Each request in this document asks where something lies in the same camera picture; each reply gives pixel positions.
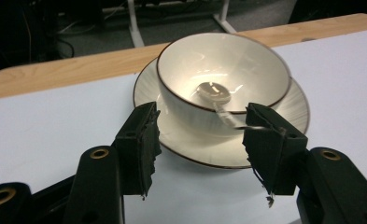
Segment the white paper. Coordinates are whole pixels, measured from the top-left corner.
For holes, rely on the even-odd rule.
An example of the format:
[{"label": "white paper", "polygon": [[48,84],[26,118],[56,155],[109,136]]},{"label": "white paper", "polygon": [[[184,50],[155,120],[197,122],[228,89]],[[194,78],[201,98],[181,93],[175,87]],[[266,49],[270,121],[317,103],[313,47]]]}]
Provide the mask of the white paper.
[{"label": "white paper", "polygon": [[[367,31],[274,50],[308,98],[308,148],[342,151],[367,178]],[[81,153],[109,145],[130,115],[136,78],[0,99],[0,183],[24,182],[37,192],[73,175]],[[125,197],[127,223],[290,223],[299,218],[295,196],[276,196],[268,208],[266,191],[251,170],[204,167],[162,150],[147,199]]]}]

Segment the white bowl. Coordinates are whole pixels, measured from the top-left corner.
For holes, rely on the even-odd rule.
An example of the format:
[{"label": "white bowl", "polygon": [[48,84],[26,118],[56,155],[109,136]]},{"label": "white bowl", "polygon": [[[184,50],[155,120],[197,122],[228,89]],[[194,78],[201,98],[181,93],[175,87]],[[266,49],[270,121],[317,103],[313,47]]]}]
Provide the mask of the white bowl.
[{"label": "white bowl", "polygon": [[199,132],[231,136],[241,132],[224,125],[196,89],[203,82],[226,87],[227,111],[245,120],[249,102],[274,105],[287,93],[289,69],[264,45],[229,34],[190,35],[168,45],[157,62],[160,91],[168,109]]}]

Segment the saucer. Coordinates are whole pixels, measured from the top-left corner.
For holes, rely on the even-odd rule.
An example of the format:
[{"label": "saucer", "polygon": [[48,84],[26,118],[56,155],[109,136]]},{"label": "saucer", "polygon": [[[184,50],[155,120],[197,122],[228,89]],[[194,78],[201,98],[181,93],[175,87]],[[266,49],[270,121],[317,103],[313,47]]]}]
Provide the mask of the saucer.
[{"label": "saucer", "polygon": [[[183,158],[206,166],[225,169],[249,168],[245,146],[242,145],[242,134],[217,137],[196,132],[182,124],[168,110],[160,94],[156,65],[157,59],[139,74],[134,85],[134,106],[157,102],[161,111],[158,118],[161,144]],[[294,79],[286,96],[272,108],[305,133],[309,123],[309,107],[303,91]]]}]

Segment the spoon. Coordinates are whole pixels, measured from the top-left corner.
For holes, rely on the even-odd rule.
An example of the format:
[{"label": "spoon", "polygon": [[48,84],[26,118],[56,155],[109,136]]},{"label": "spoon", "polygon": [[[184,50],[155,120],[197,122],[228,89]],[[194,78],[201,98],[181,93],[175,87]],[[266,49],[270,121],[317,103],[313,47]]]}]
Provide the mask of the spoon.
[{"label": "spoon", "polygon": [[230,92],[216,82],[203,82],[197,87],[200,97],[211,103],[221,121],[236,130],[268,130],[262,126],[247,126],[243,121],[235,118],[230,112],[226,111],[222,105],[229,103],[232,99]]}]

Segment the cable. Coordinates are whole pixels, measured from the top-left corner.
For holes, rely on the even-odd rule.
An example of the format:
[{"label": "cable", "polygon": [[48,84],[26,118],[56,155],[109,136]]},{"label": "cable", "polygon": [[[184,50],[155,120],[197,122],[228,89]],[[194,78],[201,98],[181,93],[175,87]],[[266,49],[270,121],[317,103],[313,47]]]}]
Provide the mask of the cable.
[{"label": "cable", "polygon": [[22,8],[22,15],[25,21],[26,30],[28,31],[28,35],[29,35],[29,63],[31,63],[32,62],[32,34],[31,34],[31,29],[29,28],[28,20],[26,20],[25,11],[23,8]]},{"label": "cable", "polygon": [[95,28],[95,25],[91,25],[89,28],[86,28],[86,29],[80,30],[80,31],[68,32],[68,33],[66,33],[65,31],[63,31],[62,33],[61,32],[58,32],[57,34],[58,35],[79,35],[79,34],[87,33],[90,30],[92,30],[93,28]]},{"label": "cable", "polygon": [[124,5],[124,3],[122,3],[121,5],[119,5],[118,7],[116,7],[109,15],[105,16],[105,20],[107,20],[110,17],[114,16],[114,14],[116,14],[116,12],[119,10],[119,7],[121,7],[122,5]]},{"label": "cable", "polygon": [[180,10],[176,10],[174,11],[173,9],[172,10],[169,10],[168,8],[164,8],[162,6],[156,6],[156,7],[145,7],[145,9],[147,10],[150,10],[150,11],[157,11],[160,13],[160,17],[156,18],[156,20],[159,20],[159,19],[166,19],[168,17],[173,17],[175,15],[181,15],[181,14],[184,14],[184,13],[191,13],[195,10],[197,10],[199,7],[201,7],[204,3],[208,3],[209,1],[205,1],[205,0],[194,0],[194,1],[191,1],[189,3],[187,2],[184,2],[182,5],[186,4],[186,6],[184,8],[181,8]]},{"label": "cable", "polygon": [[69,25],[67,25],[66,27],[64,27],[62,30],[57,31],[57,34],[58,35],[61,35],[62,33],[64,33],[65,31],[67,31],[68,29],[70,29],[72,26],[78,24],[79,22],[81,22],[81,21],[74,21],[74,22],[70,23]]}]

